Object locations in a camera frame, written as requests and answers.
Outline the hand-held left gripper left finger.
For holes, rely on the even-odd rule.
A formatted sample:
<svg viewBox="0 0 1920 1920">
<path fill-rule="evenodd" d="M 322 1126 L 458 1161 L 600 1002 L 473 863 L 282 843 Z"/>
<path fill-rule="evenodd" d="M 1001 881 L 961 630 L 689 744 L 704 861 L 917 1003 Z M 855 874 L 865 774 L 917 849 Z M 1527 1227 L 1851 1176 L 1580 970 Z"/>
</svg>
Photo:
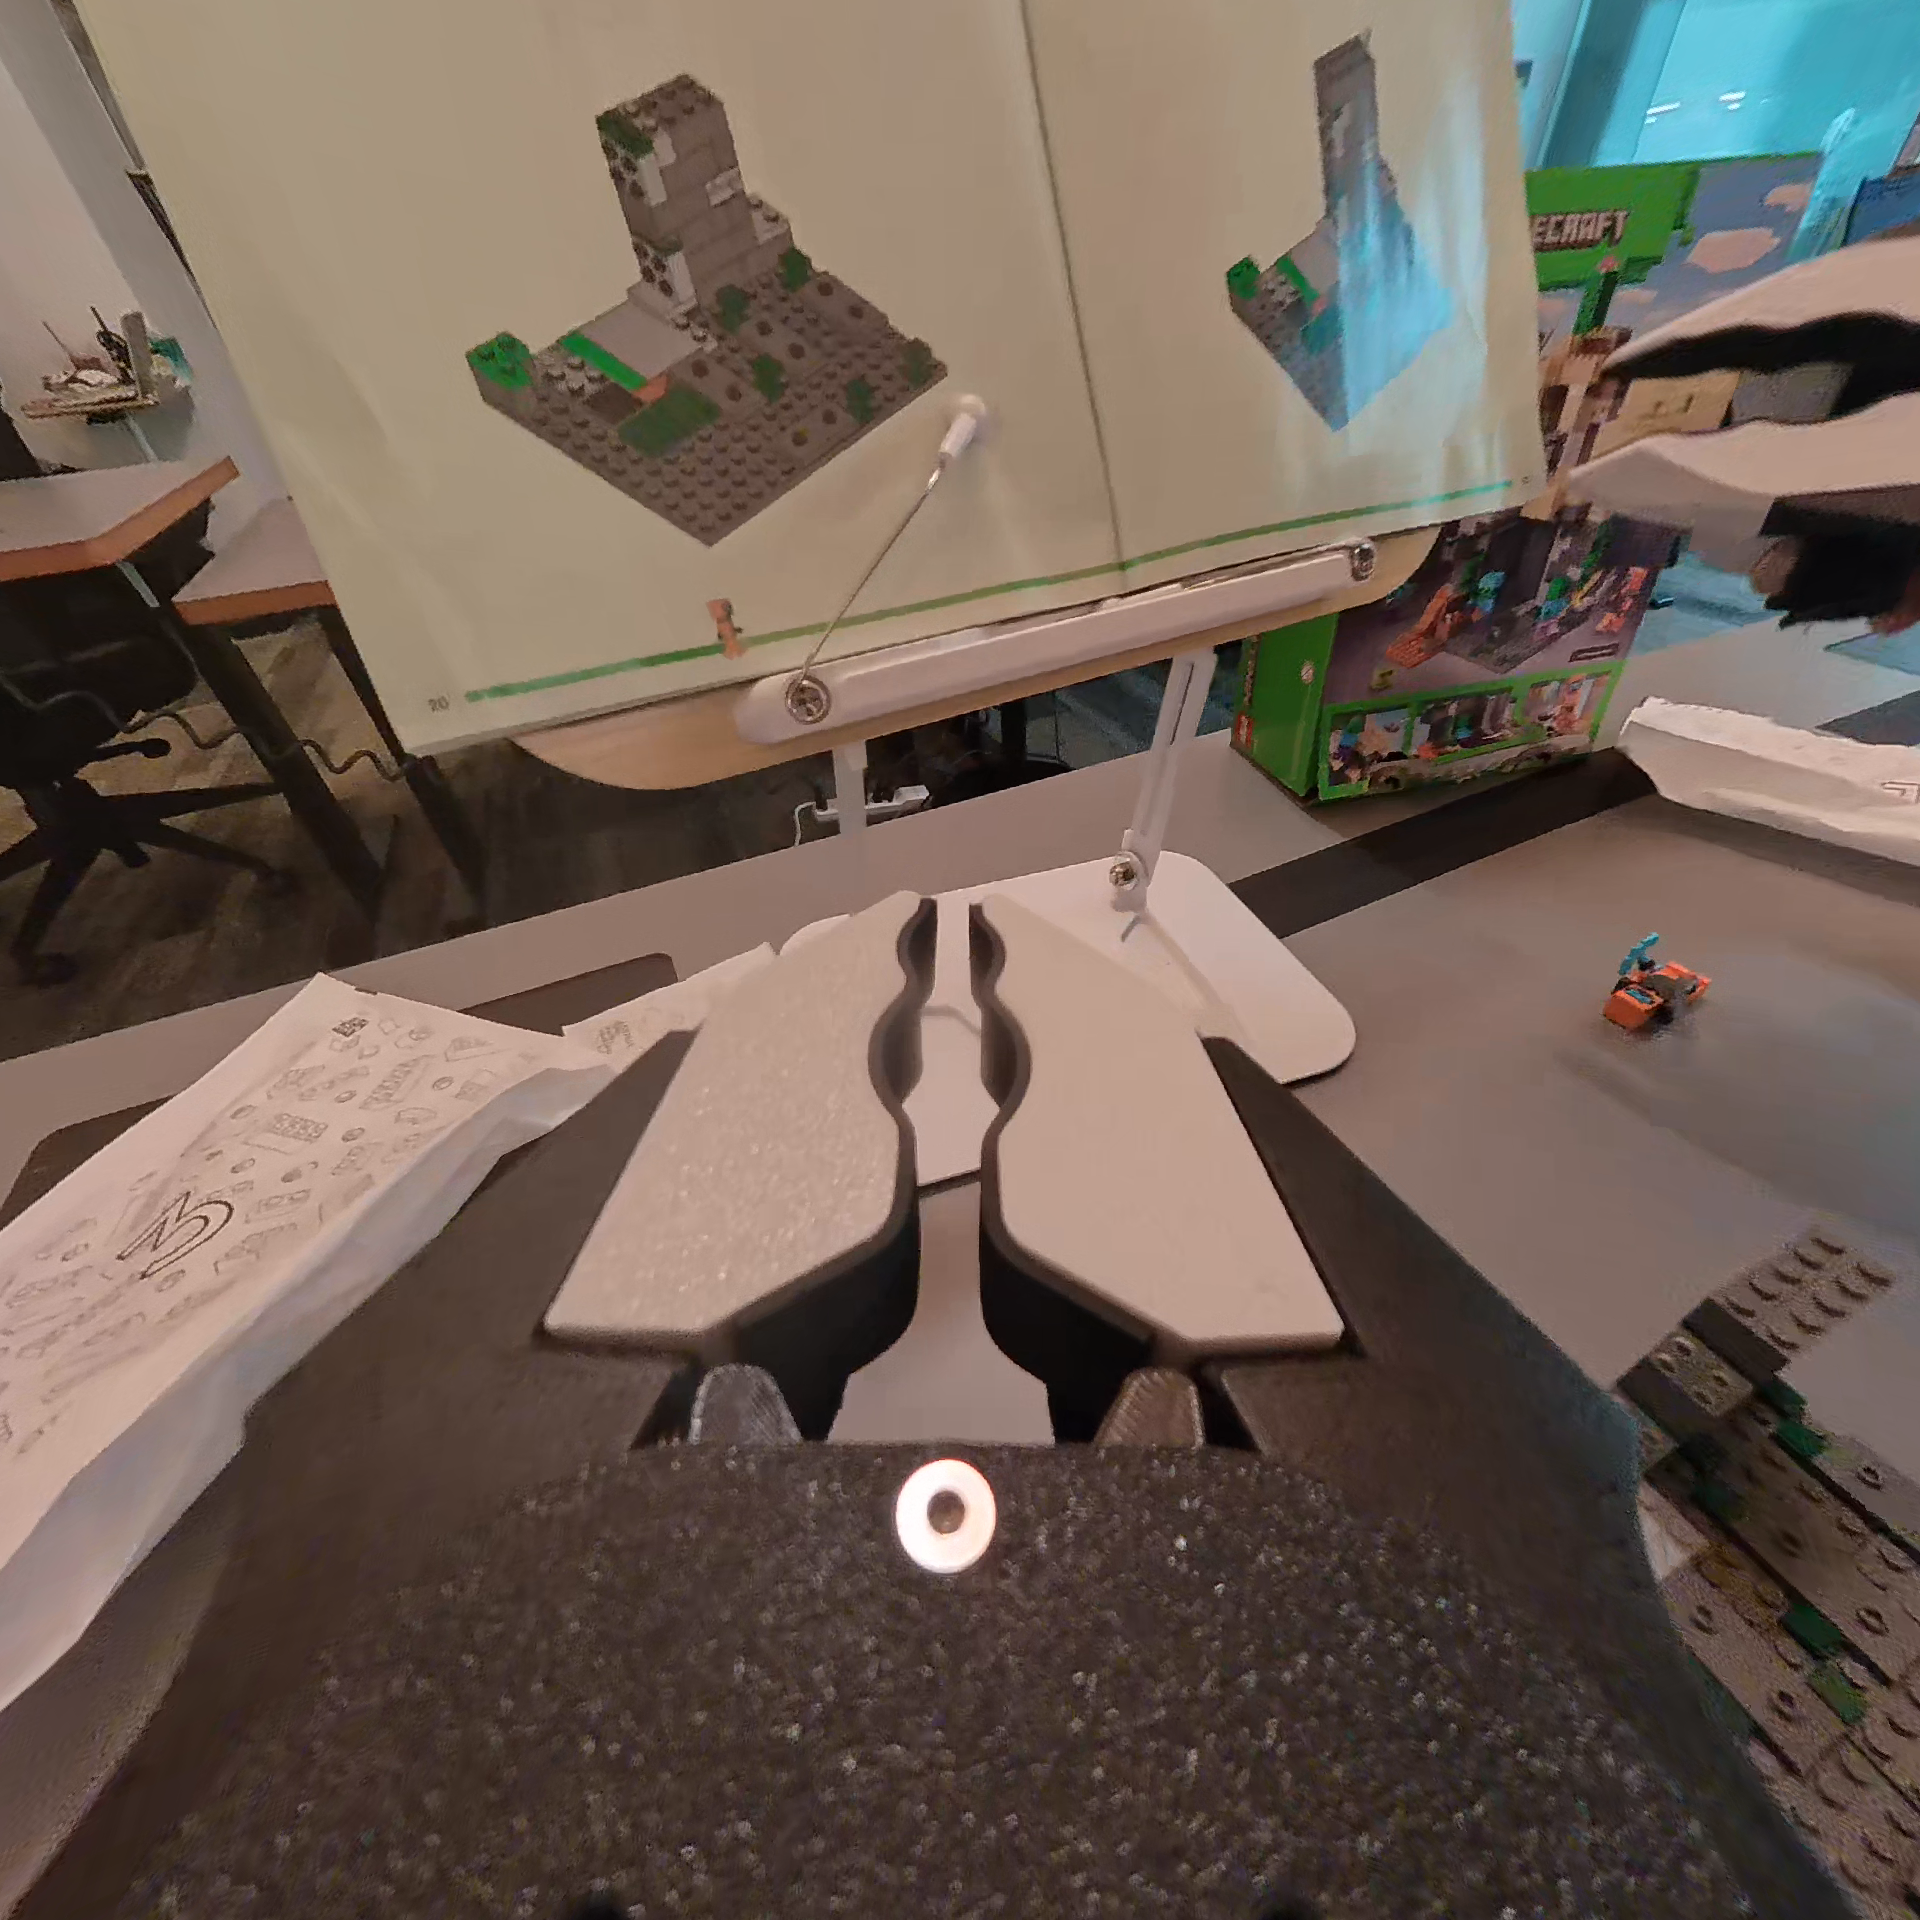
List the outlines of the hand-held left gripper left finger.
<svg viewBox="0 0 1920 1920">
<path fill-rule="evenodd" d="M 907 1221 L 925 898 L 892 895 L 709 999 L 545 1315 L 556 1339 L 725 1346 Z"/>
</svg>

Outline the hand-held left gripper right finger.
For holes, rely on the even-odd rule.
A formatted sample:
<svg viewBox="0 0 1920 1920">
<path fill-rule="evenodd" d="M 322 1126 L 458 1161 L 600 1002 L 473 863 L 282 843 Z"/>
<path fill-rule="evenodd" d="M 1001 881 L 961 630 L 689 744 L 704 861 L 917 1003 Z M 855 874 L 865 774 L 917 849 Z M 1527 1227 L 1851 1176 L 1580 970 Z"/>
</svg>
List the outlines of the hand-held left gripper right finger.
<svg viewBox="0 0 1920 1920">
<path fill-rule="evenodd" d="M 972 906 L 969 942 L 994 1249 L 1154 1354 L 1337 1346 L 1199 1011 L 1011 897 Z"/>
</svg>

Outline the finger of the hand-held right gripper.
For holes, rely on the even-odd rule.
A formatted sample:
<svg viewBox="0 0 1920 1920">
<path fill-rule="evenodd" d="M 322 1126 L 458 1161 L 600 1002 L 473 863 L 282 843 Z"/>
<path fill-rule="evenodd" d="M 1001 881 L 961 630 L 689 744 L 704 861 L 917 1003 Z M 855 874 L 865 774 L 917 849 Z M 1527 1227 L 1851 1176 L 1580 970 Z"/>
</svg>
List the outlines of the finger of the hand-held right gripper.
<svg viewBox="0 0 1920 1920">
<path fill-rule="evenodd" d="M 1919 240 L 1879 239 L 1722 295 L 1620 349 L 1619 441 L 1869 423 L 1915 438 Z"/>
<path fill-rule="evenodd" d="M 1627 443 L 1573 472 L 1603 512 L 1689 530 L 1706 552 L 1821 533 L 1915 533 L 1915 431 L 1728 429 Z"/>
</svg>

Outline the grey studded brick baseplate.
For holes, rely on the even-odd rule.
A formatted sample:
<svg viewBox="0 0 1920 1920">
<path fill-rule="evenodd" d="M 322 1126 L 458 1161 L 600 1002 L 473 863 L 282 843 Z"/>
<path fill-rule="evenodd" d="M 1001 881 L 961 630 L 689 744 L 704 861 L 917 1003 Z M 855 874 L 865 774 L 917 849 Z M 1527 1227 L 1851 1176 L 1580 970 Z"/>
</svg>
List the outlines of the grey studded brick baseplate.
<svg viewBox="0 0 1920 1920">
<path fill-rule="evenodd" d="M 1915 1807 L 1919 1487 L 1767 1383 L 1649 1462 L 1656 1583 L 1739 1738 L 1803 1784 L 1837 1766 Z"/>
</svg>

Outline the white book stand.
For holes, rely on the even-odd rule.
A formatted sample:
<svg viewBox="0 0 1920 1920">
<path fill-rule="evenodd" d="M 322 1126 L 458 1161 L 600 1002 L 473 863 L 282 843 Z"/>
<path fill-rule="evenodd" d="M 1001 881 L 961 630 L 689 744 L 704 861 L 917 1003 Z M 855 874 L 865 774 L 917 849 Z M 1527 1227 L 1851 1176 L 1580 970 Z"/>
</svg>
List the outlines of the white book stand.
<svg viewBox="0 0 1920 1920">
<path fill-rule="evenodd" d="M 1089 666 L 1099 635 L 1168 641 L 1173 603 L 1201 597 L 1252 611 L 1298 577 L 1328 586 L 1333 570 L 1357 579 L 1377 552 L 1349 543 L 1306 552 L 1218 584 L 1177 584 L 1135 597 L 1097 601 L 1065 616 L 1001 622 L 912 641 L 875 655 L 828 663 L 829 625 L 802 666 L 767 674 L 732 702 L 727 730 L 754 749 L 823 749 L 828 722 L 903 720 L 909 690 L 981 694 L 991 666 L 1031 657 L 1037 666 Z M 917 881 L 880 882 L 868 854 L 850 854 L 848 869 L 874 897 L 909 893 L 935 904 L 930 989 L 920 1009 L 920 1082 L 903 1099 L 903 1126 L 917 1154 L 920 1189 L 978 1176 L 981 1146 L 994 1104 L 963 1069 L 978 1064 L 981 1025 L 969 974 L 969 909 L 1008 897 L 1061 928 L 1093 953 L 1140 977 L 1177 1011 L 1201 1041 L 1229 1041 L 1281 1087 L 1343 1069 L 1357 1041 L 1353 1018 L 1265 928 L 1226 881 L 1189 856 L 1163 850 L 1187 746 L 1204 710 L 1215 648 L 1191 648 L 1168 661 L 1168 683 L 1149 751 L 1143 757 L 1137 810 L 1120 850 L 1074 866 L 993 875 L 969 890 L 935 895 Z"/>
</svg>

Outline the green toy box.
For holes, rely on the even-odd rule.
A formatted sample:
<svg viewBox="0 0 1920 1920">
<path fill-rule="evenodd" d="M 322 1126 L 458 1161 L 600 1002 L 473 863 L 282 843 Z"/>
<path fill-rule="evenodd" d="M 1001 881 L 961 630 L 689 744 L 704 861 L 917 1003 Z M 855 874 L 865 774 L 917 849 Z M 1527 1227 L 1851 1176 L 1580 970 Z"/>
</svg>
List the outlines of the green toy box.
<svg viewBox="0 0 1920 1920">
<path fill-rule="evenodd" d="M 1567 473 L 1629 441 L 1818 422 L 1842 376 L 1619 381 L 1647 331 L 1789 256 L 1915 233 L 1915 161 L 1811 214 L 1818 157 L 1552 167 L 1527 176 L 1545 491 L 1445 525 L 1381 601 L 1249 641 L 1232 746 L 1300 800 L 1513 776 L 1594 749 L 1681 535 L 1596 517 Z"/>
</svg>

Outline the small orange brick figure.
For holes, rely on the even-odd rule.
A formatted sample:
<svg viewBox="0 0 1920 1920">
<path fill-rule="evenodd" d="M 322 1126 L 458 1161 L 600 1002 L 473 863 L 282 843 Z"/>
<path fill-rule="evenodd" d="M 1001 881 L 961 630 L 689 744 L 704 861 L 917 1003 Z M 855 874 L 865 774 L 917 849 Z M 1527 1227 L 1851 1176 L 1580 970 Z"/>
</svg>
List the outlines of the small orange brick figure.
<svg viewBox="0 0 1920 1920">
<path fill-rule="evenodd" d="M 1603 1019 L 1624 1034 L 1672 1027 L 1712 989 L 1708 977 L 1663 959 L 1659 941 L 1658 933 L 1649 933 L 1626 952 L 1615 989 L 1600 1009 Z"/>
</svg>

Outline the printed white paper bag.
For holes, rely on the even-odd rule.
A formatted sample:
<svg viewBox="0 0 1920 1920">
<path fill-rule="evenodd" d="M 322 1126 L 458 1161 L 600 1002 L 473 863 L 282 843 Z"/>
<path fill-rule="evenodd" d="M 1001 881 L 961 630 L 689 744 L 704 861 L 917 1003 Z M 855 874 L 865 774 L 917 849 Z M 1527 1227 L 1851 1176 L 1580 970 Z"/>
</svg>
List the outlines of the printed white paper bag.
<svg viewBox="0 0 1920 1920">
<path fill-rule="evenodd" d="M 553 1039 L 316 977 L 4 1227 L 3 1701 L 220 1478 L 251 1407 L 697 978 Z"/>
</svg>

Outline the wooden top table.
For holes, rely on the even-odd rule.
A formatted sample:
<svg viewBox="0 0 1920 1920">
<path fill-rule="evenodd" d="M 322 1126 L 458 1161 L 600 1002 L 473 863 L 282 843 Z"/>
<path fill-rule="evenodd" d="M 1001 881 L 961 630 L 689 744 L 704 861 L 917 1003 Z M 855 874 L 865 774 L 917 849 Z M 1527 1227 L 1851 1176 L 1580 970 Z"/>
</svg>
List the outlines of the wooden top table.
<svg viewBox="0 0 1920 1920">
<path fill-rule="evenodd" d="M 410 786 L 448 865 L 461 879 L 471 904 L 468 923 L 484 927 L 490 866 L 481 839 L 440 763 L 402 749 L 296 504 L 275 502 L 255 515 L 176 595 L 176 611 L 188 626 L 209 631 L 239 631 L 277 618 L 319 619 L 336 666 L 388 753 L 391 777 Z"/>
<path fill-rule="evenodd" d="M 132 561 L 234 481 L 229 456 L 4 481 L 3 584 Z"/>
</svg>

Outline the black office chair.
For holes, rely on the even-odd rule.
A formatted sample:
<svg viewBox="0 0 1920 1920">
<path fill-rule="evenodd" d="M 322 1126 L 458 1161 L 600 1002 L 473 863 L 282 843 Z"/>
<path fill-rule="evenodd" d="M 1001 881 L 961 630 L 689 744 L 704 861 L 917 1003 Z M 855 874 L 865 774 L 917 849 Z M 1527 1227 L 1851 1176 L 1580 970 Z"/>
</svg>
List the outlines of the black office chair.
<svg viewBox="0 0 1920 1920">
<path fill-rule="evenodd" d="M 275 784 L 109 799 L 87 781 L 100 761 L 168 757 L 168 741 L 144 736 L 144 727 L 202 683 L 117 566 L 4 584 L 3 669 L 3 784 L 32 822 L 28 838 L 4 849 L 3 879 L 42 871 L 8 947 L 24 984 L 52 989 L 79 971 L 72 957 L 43 942 L 103 858 L 132 871 L 148 866 L 153 850 L 169 850 L 251 874 L 275 895 L 298 886 L 255 854 L 175 829 L 178 815 L 265 800 Z"/>
</svg>

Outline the building instruction booklet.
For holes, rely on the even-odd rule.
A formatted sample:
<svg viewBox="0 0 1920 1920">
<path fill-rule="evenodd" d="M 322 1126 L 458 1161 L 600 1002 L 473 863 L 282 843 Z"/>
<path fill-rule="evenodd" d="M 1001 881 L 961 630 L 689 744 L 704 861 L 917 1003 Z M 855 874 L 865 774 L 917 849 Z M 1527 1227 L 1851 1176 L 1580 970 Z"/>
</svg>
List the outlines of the building instruction booklet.
<svg viewBox="0 0 1920 1920">
<path fill-rule="evenodd" d="M 418 751 L 754 741 L 1545 475 L 1509 5 L 85 5 Z"/>
</svg>

